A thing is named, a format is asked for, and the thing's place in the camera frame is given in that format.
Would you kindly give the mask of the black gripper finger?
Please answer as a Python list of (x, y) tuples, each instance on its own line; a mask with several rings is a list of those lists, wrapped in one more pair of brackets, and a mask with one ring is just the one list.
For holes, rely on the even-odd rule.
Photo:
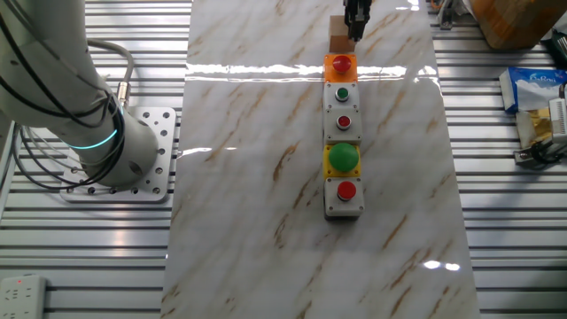
[(371, 0), (359, 0), (356, 14), (356, 41), (359, 42), (364, 33), (364, 29), (369, 22)]
[(350, 40), (355, 39), (354, 32), (354, 22), (356, 21), (357, 14), (357, 1), (356, 0), (344, 0), (343, 5), (345, 7), (345, 24), (348, 28), (348, 37)]

